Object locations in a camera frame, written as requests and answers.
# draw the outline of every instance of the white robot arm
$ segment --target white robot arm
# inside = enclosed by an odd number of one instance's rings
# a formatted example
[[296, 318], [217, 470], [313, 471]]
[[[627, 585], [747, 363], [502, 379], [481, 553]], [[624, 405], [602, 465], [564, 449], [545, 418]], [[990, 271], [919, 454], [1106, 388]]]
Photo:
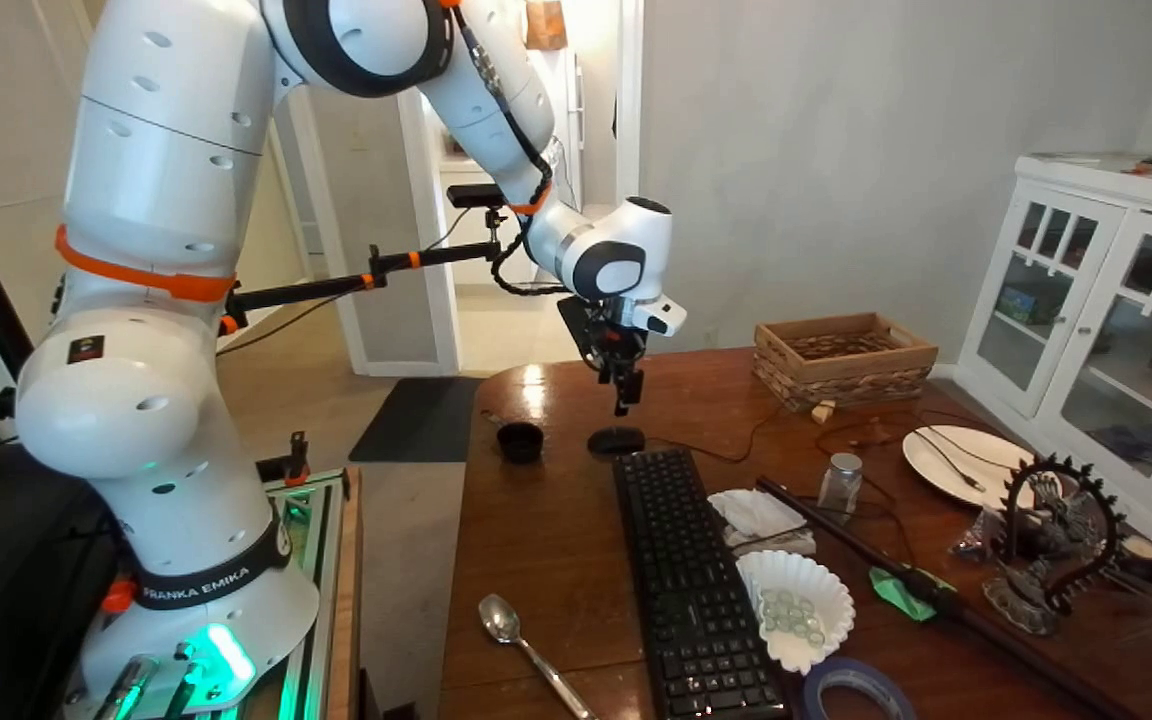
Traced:
[[217, 322], [290, 88], [420, 88], [520, 211], [534, 262], [572, 289], [564, 318], [615, 388], [634, 388], [647, 331], [684, 324], [659, 292], [674, 227], [659, 206], [584, 220], [548, 194], [553, 117], [504, 11], [504, 0], [104, 3], [56, 233], [66, 295], [15, 388], [23, 449], [108, 500], [140, 567], [135, 606], [83, 644], [89, 704], [135, 660], [184, 657], [201, 667], [184, 713], [234, 709], [320, 609], [278, 547], [256, 461], [217, 388]]

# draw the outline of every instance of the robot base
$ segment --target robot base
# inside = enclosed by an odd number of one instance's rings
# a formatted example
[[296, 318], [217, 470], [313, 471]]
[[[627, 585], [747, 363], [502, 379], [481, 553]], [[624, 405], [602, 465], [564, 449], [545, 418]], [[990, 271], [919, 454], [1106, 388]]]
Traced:
[[165, 704], [165, 715], [236, 709], [252, 684], [310, 637], [320, 592], [301, 567], [273, 567], [252, 585], [196, 609], [140, 609], [97, 625], [82, 660], [67, 720], [125, 715], [130, 697]]

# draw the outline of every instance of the green light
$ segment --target green light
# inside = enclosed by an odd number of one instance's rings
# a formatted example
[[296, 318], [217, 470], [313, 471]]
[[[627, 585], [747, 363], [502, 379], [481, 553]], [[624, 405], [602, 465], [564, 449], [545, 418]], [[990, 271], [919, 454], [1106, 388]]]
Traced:
[[284, 684], [284, 691], [282, 691], [282, 720], [301, 720], [301, 713], [296, 713], [296, 691], [290, 691], [290, 684]]
[[146, 697], [146, 687], [135, 684], [135, 687], [130, 687], [125, 697], [121, 697], [121, 704], [113, 709], [113, 715], [135, 715], [135, 704], [140, 704], [140, 697]]
[[209, 625], [209, 641], [217, 644], [220, 660], [230, 666], [230, 676], [236, 687], [256, 681], [252, 657], [239, 647], [239, 641], [224, 625]]

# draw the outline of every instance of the white paper filter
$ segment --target white paper filter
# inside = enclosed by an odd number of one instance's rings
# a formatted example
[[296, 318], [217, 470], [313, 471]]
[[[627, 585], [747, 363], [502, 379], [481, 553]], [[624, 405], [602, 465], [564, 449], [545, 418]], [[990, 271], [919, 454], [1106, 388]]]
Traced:
[[751, 539], [775, 539], [808, 523], [798, 508], [756, 487], [726, 487], [726, 492], [712, 492], [709, 503], [726, 516], [728, 547], [740, 547]]
[[747, 553], [737, 567], [779, 667], [808, 676], [850, 641], [857, 606], [823, 564], [798, 553]]

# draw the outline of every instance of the metal spoon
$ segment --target metal spoon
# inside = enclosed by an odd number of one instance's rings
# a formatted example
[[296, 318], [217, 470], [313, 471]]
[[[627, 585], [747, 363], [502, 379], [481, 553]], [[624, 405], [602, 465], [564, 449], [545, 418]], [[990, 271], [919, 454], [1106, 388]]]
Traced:
[[524, 641], [524, 619], [520, 619], [520, 611], [518, 611], [504, 597], [487, 592], [487, 597], [481, 602], [481, 619], [484, 619], [484, 627], [487, 627], [487, 637], [493, 637], [498, 644], [518, 644], [518, 647], [524, 647], [530, 660], [534, 660], [534, 666], [539, 667], [539, 676], [548, 681], [548, 687], [560, 691], [560, 700], [569, 704], [569, 713], [581, 715], [581, 720], [587, 720], [587, 709], [581, 704], [581, 697], [572, 691], [572, 684]]
[[1007, 475], [1014, 475], [1014, 470], [1018, 470], [1018, 465], [999, 465], [999, 461], [991, 461], [991, 455], [983, 455], [983, 454], [965, 449], [959, 439], [943, 437], [937, 425], [926, 425], [919, 432], [939, 437], [939, 439], [953, 443], [955, 454], [976, 455], [982, 465], [1004, 470]]
[[983, 492], [982, 482], [968, 475], [926, 427], [917, 427], [917, 437], [948, 465], [953, 475], [959, 475], [959, 485]]

